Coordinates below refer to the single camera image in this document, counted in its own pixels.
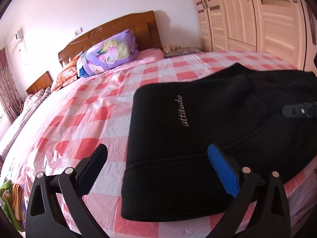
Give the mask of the light wood wardrobe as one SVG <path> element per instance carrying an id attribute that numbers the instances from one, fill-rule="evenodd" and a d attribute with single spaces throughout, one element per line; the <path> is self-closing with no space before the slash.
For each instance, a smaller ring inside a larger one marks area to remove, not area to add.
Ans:
<path id="1" fill-rule="evenodd" d="M 194 0 L 202 50 L 268 52 L 316 72 L 316 15 L 305 0 Z"/>

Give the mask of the pink checkered bed sheet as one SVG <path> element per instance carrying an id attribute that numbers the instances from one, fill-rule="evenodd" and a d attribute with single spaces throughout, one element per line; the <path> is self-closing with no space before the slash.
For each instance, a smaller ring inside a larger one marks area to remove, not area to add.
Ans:
<path id="1" fill-rule="evenodd" d="M 221 215 L 178 222 L 135 222 L 121 217 L 121 186 L 133 95 L 142 85 L 193 81 L 234 63 L 250 69 L 292 69 L 267 52 L 234 50 L 135 62 L 77 80 L 53 92 L 32 114 L 5 156 L 2 179 L 23 189 L 26 208 L 36 174 L 60 174 L 103 143 L 108 159 L 90 193 L 87 208 L 110 237 L 206 237 Z"/>

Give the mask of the black sweatpants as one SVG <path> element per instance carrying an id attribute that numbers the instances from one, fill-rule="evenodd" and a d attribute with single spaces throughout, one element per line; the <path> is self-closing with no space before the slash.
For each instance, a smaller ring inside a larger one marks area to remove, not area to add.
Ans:
<path id="1" fill-rule="evenodd" d="M 134 94 L 121 216 L 167 222 L 222 213 L 233 201 L 207 157 L 216 144 L 241 167 L 292 180 L 316 156 L 316 120 L 285 105 L 316 101 L 316 75 L 234 64 L 192 82 L 148 84 Z"/>

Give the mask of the orange patterned pillow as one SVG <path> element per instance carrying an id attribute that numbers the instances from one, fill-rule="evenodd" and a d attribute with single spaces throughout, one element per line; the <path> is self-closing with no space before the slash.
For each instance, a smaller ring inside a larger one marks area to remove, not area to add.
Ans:
<path id="1" fill-rule="evenodd" d="M 51 86 L 51 92 L 59 91 L 77 80 L 77 61 L 83 52 L 75 56 L 59 73 Z"/>

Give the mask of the white wall air conditioner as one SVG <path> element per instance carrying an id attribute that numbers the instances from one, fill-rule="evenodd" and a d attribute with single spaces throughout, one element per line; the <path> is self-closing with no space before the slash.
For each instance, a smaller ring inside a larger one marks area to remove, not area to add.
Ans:
<path id="1" fill-rule="evenodd" d="M 11 54 L 14 53 L 14 51 L 17 48 L 17 46 L 22 42 L 23 38 L 24 38 L 23 30 L 20 29 L 19 31 L 16 32 L 16 34 L 14 35 L 14 37 L 13 37 L 11 43 L 10 43 L 9 52 Z"/>

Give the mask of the floral covered nightstand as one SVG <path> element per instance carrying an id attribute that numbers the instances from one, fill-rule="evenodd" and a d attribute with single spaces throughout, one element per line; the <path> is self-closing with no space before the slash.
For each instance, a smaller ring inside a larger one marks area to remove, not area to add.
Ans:
<path id="1" fill-rule="evenodd" d="M 181 48 L 180 46 L 176 45 L 166 45 L 163 47 L 163 53 L 165 58 L 172 58 L 183 55 L 202 53 L 202 50 L 197 47 Z"/>

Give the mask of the pink patterned curtain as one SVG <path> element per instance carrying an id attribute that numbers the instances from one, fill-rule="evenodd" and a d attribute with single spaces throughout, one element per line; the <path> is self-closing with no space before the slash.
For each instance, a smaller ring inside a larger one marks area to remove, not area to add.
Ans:
<path id="1" fill-rule="evenodd" d="M 14 83 L 4 48 L 1 50 L 0 58 L 1 105 L 9 122 L 12 124 L 20 115 L 19 106 L 22 99 Z"/>

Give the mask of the purple floral folded quilt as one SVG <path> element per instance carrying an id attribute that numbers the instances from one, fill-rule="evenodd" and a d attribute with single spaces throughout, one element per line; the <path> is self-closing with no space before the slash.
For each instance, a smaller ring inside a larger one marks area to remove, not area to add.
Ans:
<path id="1" fill-rule="evenodd" d="M 115 69 L 139 54 L 134 33 L 124 30 L 84 51 L 77 61 L 77 76 L 85 78 Z"/>

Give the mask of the green orange cloth pile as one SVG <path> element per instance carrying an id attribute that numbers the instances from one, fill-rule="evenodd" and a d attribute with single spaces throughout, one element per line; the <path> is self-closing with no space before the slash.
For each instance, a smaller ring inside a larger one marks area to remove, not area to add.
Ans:
<path id="1" fill-rule="evenodd" d="M 19 184 L 7 180 L 1 186 L 1 208 L 14 228 L 24 232 L 23 222 L 23 190 Z"/>

